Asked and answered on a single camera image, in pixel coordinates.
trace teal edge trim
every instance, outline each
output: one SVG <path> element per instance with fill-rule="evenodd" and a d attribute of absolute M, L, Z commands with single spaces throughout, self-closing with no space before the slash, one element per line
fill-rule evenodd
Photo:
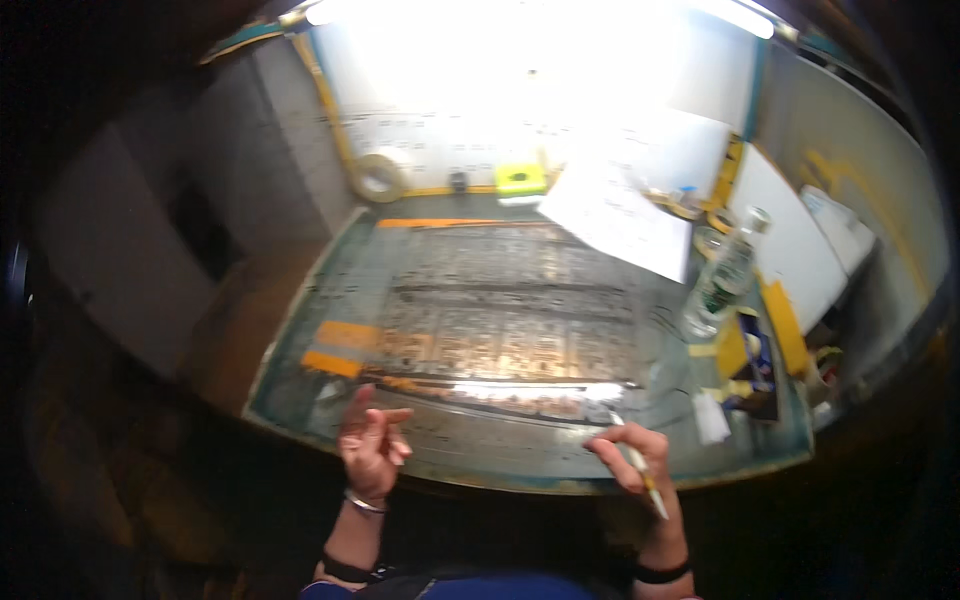
<path fill-rule="evenodd" d="M 757 105 L 760 102 L 760 90 L 763 88 L 763 65 L 767 60 L 767 40 L 756 39 L 756 59 L 754 60 L 754 87 L 750 91 L 750 108 L 747 110 L 747 122 L 743 126 L 743 141 L 753 141 L 756 133 Z"/>
<path fill-rule="evenodd" d="M 237 33 L 228 37 L 227 39 L 221 40 L 219 43 L 217 43 L 216 46 L 214 46 L 213 48 L 210 49 L 209 52 L 207 52 L 207 55 L 209 56 L 209 55 L 217 54 L 218 52 L 223 52 L 230 46 L 241 44 L 247 41 L 248 39 L 252 39 L 254 37 L 259 37 L 266 34 L 273 34 L 281 31 L 283 31 L 283 29 L 280 27 L 279 23 L 264 23 L 263 25 L 254 25 L 252 27 L 245 27 L 244 29 L 241 29 Z"/>

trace pen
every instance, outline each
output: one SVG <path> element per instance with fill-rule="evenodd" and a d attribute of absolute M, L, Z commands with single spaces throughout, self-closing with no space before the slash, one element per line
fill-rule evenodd
<path fill-rule="evenodd" d="M 623 419 L 620 418 L 614 410 L 610 410 L 610 420 L 614 425 L 623 424 Z M 647 489 L 647 493 L 650 494 L 650 499 L 654 501 L 654 507 L 657 509 L 657 513 L 663 517 L 664 520 L 669 520 L 670 517 L 666 514 L 666 507 L 663 506 L 663 497 L 660 496 L 660 491 L 654 486 L 654 478 L 650 476 L 650 467 L 647 465 L 646 459 L 644 459 L 639 450 L 633 446 L 629 444 L 624 445 L 627 446 L 627 454 L 630 456 L 630 462 L 634 464 L 636 470 L 640 471 L 640 477 L 643 478 L 643 487 Z"/>

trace water bottle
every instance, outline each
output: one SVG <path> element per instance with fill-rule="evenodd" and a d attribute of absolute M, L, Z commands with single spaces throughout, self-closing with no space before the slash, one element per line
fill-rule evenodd
<path fill-rule="evenodd" d="M 747 209 L 746 222 L 724 239 L 697 279 L 684 308 L 687 331 L 698 338 L 716 335 L 736 301 L 754 282 L 754 256 L 770 215 L 757 206 Z"/>

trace desk surface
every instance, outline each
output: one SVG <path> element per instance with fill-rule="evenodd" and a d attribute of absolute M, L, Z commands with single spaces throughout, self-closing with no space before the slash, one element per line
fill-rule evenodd
<path fill-rule="evenodd" d="M 383 227 L 384 219 L 422 218 L 514 223 Z M 681 487 L 810 457 L 808 414 L 779 354 L 780 421 L 728 413 L 731 437 L 700 445 L 690 395 L 715 386 L 716 375 L 710 360 L 689 356 L 674 325 L 702 265 L 697 256 L 682 285 L 553 226 L 517 224 L 535 220 L 529 209 L 479 195 L 407 199 L 358 215 L 307 275 L 264 355 L 243 418 L 332 451 L 353 381 L 327 366 L 349 372 L 363 365 L 361 376 L 383 381 L 386 374 L 392 382 L 630 380 L 638 389 L 621 414 L 669 437 Z M 758 294 L 746 303 L 766 321 Z M 408 474 L 517 492 L 612 488 L 606 469 L 581 448 L 604 425 L 575 403 L 411 396 L 400 393 L 404 383 L 391 385 L 378 391 L 380 405 L 416 409 L 405 427 L 414 448 Z"/>

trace bottle cap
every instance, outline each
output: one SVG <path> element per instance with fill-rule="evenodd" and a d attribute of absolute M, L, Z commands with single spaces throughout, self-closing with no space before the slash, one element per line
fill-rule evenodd
<path fill-rule="evenodd" d="M 759 206 L 747 209 L 747 228 L 757 233 L 763 233 L 773 224 L 770 214 Z"/>

